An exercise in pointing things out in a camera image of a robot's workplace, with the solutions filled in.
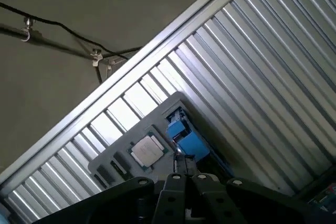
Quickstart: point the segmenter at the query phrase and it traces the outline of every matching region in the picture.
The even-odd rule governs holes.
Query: black cable
[[[121,55],[121,54],[118,54],[116,52],[113,52],[113,51],[107,49],[106,47],[104,47],[100,43],[94,42],[94,41],[92,41],[90,39],[87,39],[87,38],[85,38],[83,36],[80,36],[79,34],[75,33],[73,30],[71,30],[70,28],[68,28],[67,26],[65,26],[64,24],[62,24],[60,22],[51,21],[51,20],[47,20],[47,19],[44,19],[44,18],[39,18],[37,16],[34,16],[34,15],[29,14],[29,13],[23,12],[22,10],[19,10],[19,9],[16,9],[16,8],[11,7],[9,5],[6,5],[6,4],[4,4],[2,2],[0,2],[0,7],[4,8],[4,9],[7,9],[7,10],[13,12],[13,13],[17,13],[19,15],[22,15],[24,17],[28,17],[28,18],[32,18],[34,20],[40,21],[40,22],[45,23],[45,24],[50,24],[50,25],[54,25],[54,26],[60,26],[61,28],[63,28],[65,31],[67,31],[68,33],[72,34],[73,36],[75,36],[75,37],[77,37],[77,38],[79,38],[79,39],[81,39],[83,41],[86,41],[88,43],[91,43],[93,45],[96,45],[96,46],[104,49],[106,52],[109,52],[110,54],[113,54],[113,55],[116,55],[116,56],[119,56],[119,57],[121,57],[123,59],[128,60],[128,58],[125,57],[124,55]]]
[[[119,51],[118,53],[120,53],[120,54],[127,54],[129,52],[139,51],[141,48],[142,47],[129,48],[129,49],[126,49],[126,50]],[[106,59],[106,58],[109,58],[109,57],[112,57],[112,56],[115,56],[115,54],[103,55],[103,59]]]
[[[96,74],[97,74],[97,77],[98,77],[98,82],[99,84],[102,84],[103,83],[103,79],[101,78],[101,74],[100,74],[100,70],[99,70],[99,65],[94,67],[95,70],[96,70]]]

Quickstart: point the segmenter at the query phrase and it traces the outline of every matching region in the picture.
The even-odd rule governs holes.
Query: concrete ceiling
[[[0,0],[66,24],[111,50],[146,44],[195,0]],[[0,23],[23,18],[0,9]],[[36,23],[44,37],[80,49],[59,27]],[[91,62],[0,35],[0,172],[97,86]]]

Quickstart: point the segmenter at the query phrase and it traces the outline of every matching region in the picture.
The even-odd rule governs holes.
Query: metal pipe
[[[24,31],[21,31],[17,28],[7,26],[4,24],[0,24],[0,34],[12,36],[18,39],[27,38],[27,34]],[[30,43],[36,46],[44,46],[47,48],[51,48],[53,50],[64,52],[69,55],[74,55],[74,56],[78,56],[84,59],[93,60],[93,57],[91,55],[86,54],[85,52],[79,51],[77,49],[73,49],[68,46],[62,45],[60,43],[54,42],[50,39],[46,39],[38,31],[32,30],[30,32],[30,39],[26,43]],[[126,54],[128,52],[138,51],[140,49],[141,47],[130,48],[130,49],[115,52],[114,54],[106,54],[103,57],[106,58],[106,57],[111,57],[111,56],[118,55],[118,54]],[[105,65],[110,65],[110,66],[112,65],[110,64],[108,60],[105,60],[105,59],[101,60],[100,62]]]
[[[0,24],[0,33],[9,35],[15,38],[19,38],[19,39],[27,38],[27,34],[24,31],[21,31],[19,29],[16,29],[16,28],[4,25],[4,24]],[[50,39],[46,39],[42,37],[42,35],[37,31],[30,32],[30,39],[27,41],[27,43],[30,43],[36,46],[48,47],[48,48],[51,48],[51,49],[54,49],[60,52],[65,52],[66,54],[71,54],[71,55],[75,55],[81,58],[93,60],[92,56],[87,55],[86,53],[83,53],[79,50],[56,43]]]

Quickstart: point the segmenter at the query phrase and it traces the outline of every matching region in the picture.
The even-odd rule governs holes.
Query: metal bracket
[[[101,50],[94,48],[93,53],[91,53],[91,55],[93,56],[94,60],[92,61],[92,65],[94,67],[97,67],[99,64],[99,61],[103,59],[103,55],[101,54]]]
[[[24,18],[24,22],[26,24],[26,27],[22,28],[21,31],[23,31],[23,32],[25,32],[27,34],[27,38],[22,39],[21,41],[27,42],[30,39],[30,30],[31,30],[33,24],[35,23],[35,20],[32,19],[32,18],[25,17]]]

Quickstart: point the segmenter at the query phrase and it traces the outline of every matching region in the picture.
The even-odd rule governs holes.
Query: corrugated metal panel
[[[88,162],[175,91],[222,133],[237,176],[297,193],[336,156],[335,10],[335,0],[232,0],[136,83],[142,66],[131,70],[125,92],[98,100],[106,109],[6,201],[31,222],[100,192]]]
[[[33,222],[101,192],[89,176],[89,162],[175,91],[152,69],[10,193],[7,203],[25,222]]]

